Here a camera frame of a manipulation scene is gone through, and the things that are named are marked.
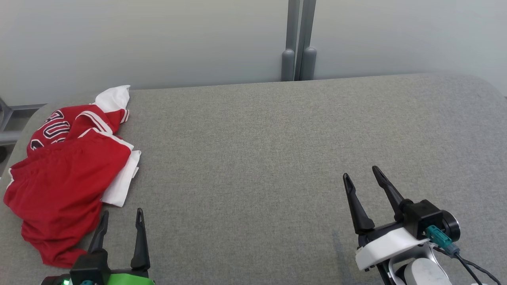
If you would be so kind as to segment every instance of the black cable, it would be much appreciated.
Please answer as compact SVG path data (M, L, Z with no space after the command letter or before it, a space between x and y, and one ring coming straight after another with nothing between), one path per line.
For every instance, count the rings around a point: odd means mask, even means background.
M472 261L469 261L469 260L466 260L466 259L463 259L463 261L465 261L466 264L468 265L472 265L474 266L477 270L481 271L482 273L486 274L489 278L491 278L491 280L495 281L498 285L502 285L500 284L500 280L496 279L495 276L493 276L493 274L489 273L488 270L480 267L479 265L473 263Z
M470 273L470 275L472 275L472 278L477 282L477 284L482 285L482 282L477 278L472 269L465 263L463 258L461 258L461 256L458 253L455 253L454 256L461 262L461 264L463 264L465 269Z
M445 252L443 249L439 248L439 247L436 247L436 246L435 246L435 247L433 247L433 249L434 249L435 251L439 252L439 253L442 253L442 254L447 255L447 254L446 254L446 252ZM486 274L489 278L491 278L491 280L495 281L498 285L502 285L502 284L500 283L500 280L498 280L495 276L493 276L493 274L491 274L488 270L486 270L486 269L484 269L484 268L480 267L479 265L477 265L477 264L473 263L473 262L472 262L472 261L470 261L470 260L466 260L466 259L464 259L464 258L461 258L461 259L463 259L463 261L464 261L466 264L468 264L468 265L472 265L472 266L474 266L477 270L479 270L479 271L481 271L482 273Z

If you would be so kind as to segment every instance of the metal frame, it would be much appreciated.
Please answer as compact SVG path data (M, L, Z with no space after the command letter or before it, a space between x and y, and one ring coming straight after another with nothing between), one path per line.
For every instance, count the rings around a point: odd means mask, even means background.
M34 104L9 107L0 99L0 108L2 108L2 116L0 118L2 120L0 122L0 146L15 144L21 136L21 131L5 131L5 127L14 111L40 109L44 105L45 104Z
M312 80L317 50L310 47L316 0L304 0L294 80Z
M287 12L287 36L285 51L282 53L282 81L294 80L296 48L298 44L299 7L301 0L289 0Z

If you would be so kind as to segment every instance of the red jersey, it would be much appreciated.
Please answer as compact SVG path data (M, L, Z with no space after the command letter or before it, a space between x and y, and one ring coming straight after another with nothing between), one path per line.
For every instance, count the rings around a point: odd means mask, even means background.
M85 253L75 246L97 226L100 198L133 149L114 136L128 111L99 105L55 111L33 134L28 157L9 169L4 203L44 264L71 267Z

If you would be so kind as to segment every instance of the white wall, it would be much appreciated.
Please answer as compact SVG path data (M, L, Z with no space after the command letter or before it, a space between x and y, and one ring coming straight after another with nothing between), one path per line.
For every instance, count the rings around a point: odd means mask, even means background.
M287 1L0 0L0 97L279 81Z
M457 71L507 96L507 2L317 0L315 79Z

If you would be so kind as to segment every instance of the teal connector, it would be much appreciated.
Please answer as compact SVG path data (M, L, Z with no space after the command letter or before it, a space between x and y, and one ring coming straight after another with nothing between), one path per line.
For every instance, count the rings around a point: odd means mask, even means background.
M432 242L436 243L439 247L441 247L447 255L454 258L455 254L459 254L459 248L452 243L452 240L439 228L436 226L429 226L426 229L426 236Z

